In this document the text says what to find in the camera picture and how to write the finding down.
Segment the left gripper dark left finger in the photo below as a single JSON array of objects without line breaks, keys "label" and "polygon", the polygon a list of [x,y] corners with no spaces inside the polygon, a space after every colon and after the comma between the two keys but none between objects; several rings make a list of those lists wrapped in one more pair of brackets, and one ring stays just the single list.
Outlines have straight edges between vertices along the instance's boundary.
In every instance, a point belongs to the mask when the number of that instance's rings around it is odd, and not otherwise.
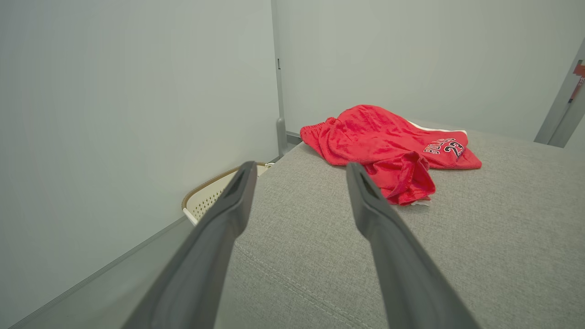
[{"label": "left gripper dark left finger", "polygon": [[125,329],[213,329],[234,243],[249,221],[257,163],[244,162],[178,248]]}]

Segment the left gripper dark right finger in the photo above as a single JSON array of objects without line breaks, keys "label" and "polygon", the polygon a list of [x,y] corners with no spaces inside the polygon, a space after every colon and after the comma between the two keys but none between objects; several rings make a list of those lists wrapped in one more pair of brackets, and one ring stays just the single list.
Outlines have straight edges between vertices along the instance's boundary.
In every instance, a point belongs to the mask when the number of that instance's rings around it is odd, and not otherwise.
[{"label": "left gripper dark right finger", "polygon": [[364,167],[346,179],[357,229],[372,257],[391,329],[478,329],[479,324]]}]

